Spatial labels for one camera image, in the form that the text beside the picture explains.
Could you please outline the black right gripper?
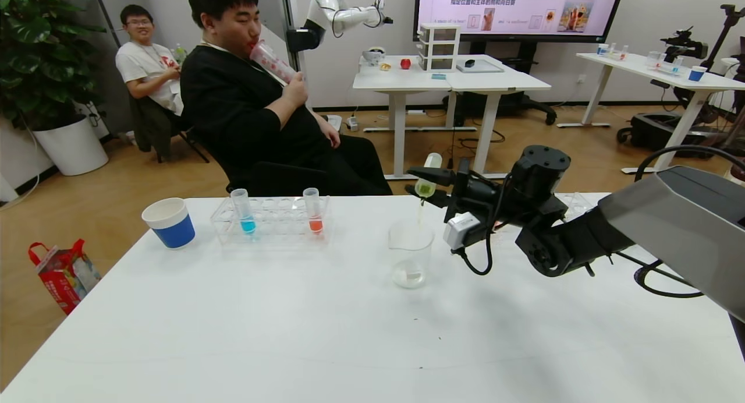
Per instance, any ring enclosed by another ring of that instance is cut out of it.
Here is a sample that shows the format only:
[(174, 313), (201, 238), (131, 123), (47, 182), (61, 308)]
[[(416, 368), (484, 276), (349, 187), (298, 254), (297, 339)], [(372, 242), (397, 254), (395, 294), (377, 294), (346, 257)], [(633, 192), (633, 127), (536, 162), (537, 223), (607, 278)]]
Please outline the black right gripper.
[[(445, 215), (471, 213), (491, 215), (501, 195), (501, 185), (492, 182), (470, 168), (470, 161), (462, 158), (457, 171), (434, 167), (410, 167), (408, 175), (433, 185), (406, 185), (405, 191), (425, 203), (445, 208)], [(437, 186), (452, 186), (450, 195)]]

